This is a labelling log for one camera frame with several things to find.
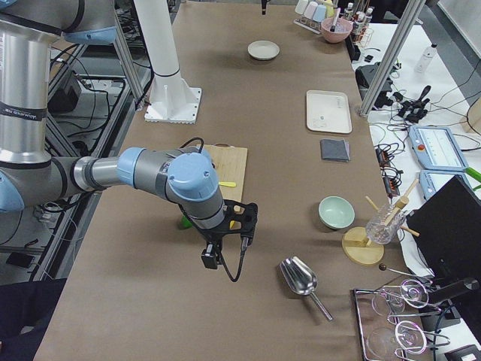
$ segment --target electronic device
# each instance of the electronic device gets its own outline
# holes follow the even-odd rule
[[[464,173],[459,171],[429,171],[423,169],[419,173],[419,185],[426,200],[430,199],[441,187],[452,177],[458,175],[469,185],[469,181]]]
[[[369,86],[374,80],[374,75],[376,75],[379,65],[379,62],[375,62],[372,65],[360,66],[355,70],[355,81],[358,84],[359,93],[361,94],[362,98],[364,98],[368,92]],[[387,93],[392,91],[391,85],[392,80],[391,78],[387,77],[376,101],[374,102],[375,107],[381,108],[384,105],[392,105],[392,100],[390,100],[387,96]]]
[[[421,165],[432,171],[464,171],[467,161],[445,126],[411,126],[409,138]]]
[[[445,287],[465,278],[481,280],[481,200],[454,176],[418,211],[407,225],[419,232],[414,240],[434,273],[436,286]],[[451,299],[471,332],[481,341],[481,292]]]
[[[446,352],[444,354],[448,361],[478,361],[481,360],[481,352],[473,344]]]
[[[12,252],[7,258],[8,265],[16,265],[22,268],[29,268],[35,257],[20,252]]]
[[[404,98],[399,92],[394,92],[391,97],[392,102],[397,102],[401,105],[401,109],[398,111],[398,116],[404,118],[408,122],[419,123],[419,121],[428,113],[425,107],[430,102],[430,99],[425,97],[430,91],[431,85],[425,86],[421,91],[421,95],[416,100]]]

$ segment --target dark gray napkin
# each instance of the dark gray napkin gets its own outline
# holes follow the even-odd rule
[[[321,157],[335,162],[349,162],[349,142],[344,139],[321,139]]]

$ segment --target stainless steel scoop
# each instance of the stainless steel scoop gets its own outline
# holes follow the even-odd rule
[[[279,267],[292,292],[310,296],[325,318],[332,321],[331,314],[314,293],[317,287],[317,277],[313,270],[296,256],[286,258],[279,264]]]

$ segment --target blue joint cap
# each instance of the blue joint cap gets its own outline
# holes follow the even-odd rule
[[[18,212],[25,208],[17,188],[0,171],[0,213]]]
[[[10,5],[13,5],[17,2],[17,0],[0,0],[0,10],[8,8]]]
[[[200,153],[182,154],[172,160],[167,177],[172,191],[186,201],[205,201],[219,188],[219,178],[211,161]]]
[[[74,44],[87,45],[109,45],[115,41],[116,27],[103,28],[97,30],[85,30],[83,32],[65,33],[66,41]]]
[[[135,188],[135,165],[137,164],[138,157],[144,150],[145,148],[133,147],[120,154],[119,162],[117,163],[117,177],[122,183]]]

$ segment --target light green bowl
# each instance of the light green bowl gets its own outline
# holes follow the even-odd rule
[[[327,197],[319,203],[319,217],[329,228],[346,228],[354,221],[354,208],[344,198]]]

